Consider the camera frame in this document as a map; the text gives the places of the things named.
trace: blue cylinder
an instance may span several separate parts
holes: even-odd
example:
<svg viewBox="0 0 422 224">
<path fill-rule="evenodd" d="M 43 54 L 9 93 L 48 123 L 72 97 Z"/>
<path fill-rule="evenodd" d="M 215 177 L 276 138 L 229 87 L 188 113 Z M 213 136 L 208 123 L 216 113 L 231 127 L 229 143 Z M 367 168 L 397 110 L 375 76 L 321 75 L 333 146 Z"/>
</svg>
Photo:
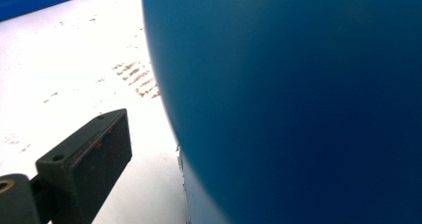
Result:
<svg viewBox="0 0 422 224">
<path fill-rule="evenodd" d="M 422 0 L 142 2 L 167 114 L 223 219 L 422 223 Z"/>
</svg>

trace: scuffed white surface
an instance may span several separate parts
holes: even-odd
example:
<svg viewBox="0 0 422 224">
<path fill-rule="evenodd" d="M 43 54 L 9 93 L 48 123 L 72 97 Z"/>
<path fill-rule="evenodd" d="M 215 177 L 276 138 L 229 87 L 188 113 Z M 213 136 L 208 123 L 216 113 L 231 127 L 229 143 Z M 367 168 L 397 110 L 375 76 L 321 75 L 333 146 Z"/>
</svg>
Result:
<svg viewBox="0 0 422 224">
<path fill-rule="evenodd" d="M 95 223 L 186 223 L 161 99 L 113 69 L 149 64 L 142 29 L 140 0 L 73 0 L 0 22 L 0 176 L 32 178 L 35 161 L 91 118 L 127 108 L 133 158 Z"/>
</svg>

